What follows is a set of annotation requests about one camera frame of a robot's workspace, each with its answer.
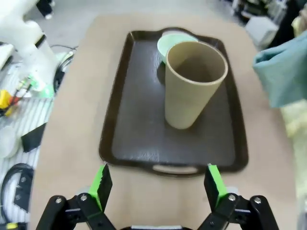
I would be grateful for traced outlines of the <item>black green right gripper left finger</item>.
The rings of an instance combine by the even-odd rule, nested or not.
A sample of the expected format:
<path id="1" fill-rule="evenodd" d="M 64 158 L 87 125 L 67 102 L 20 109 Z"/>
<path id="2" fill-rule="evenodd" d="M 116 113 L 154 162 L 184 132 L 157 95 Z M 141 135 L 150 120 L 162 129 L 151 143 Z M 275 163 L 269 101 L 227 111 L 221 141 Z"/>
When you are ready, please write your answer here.
<path id="1" fill-rule="evenodd" d="M 36 227 L 37 230 L 72 230 L 78 223 L 86 223 L 91 230 L 114 230 L 105 214 L 112 188 L 107 164 L 101 166 L 87 193 L 66 199 L 62 195 L 52 196 Z"/>

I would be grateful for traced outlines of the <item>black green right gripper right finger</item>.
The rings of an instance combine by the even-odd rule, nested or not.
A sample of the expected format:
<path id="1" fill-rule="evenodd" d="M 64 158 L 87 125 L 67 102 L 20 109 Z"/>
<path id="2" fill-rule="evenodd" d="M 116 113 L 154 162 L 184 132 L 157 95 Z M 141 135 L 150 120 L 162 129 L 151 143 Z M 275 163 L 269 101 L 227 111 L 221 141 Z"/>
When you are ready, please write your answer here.
<path id="1" fill-rule="evenodd" d="M 204 187 L 211 213 L 200 230 L 225 230 L 230 223 L 238 224 L 242 230 L 279 230 L 267 198 L 255 195 L 247 200 L 229 193 L 216 165 L 207 165 Z"/>

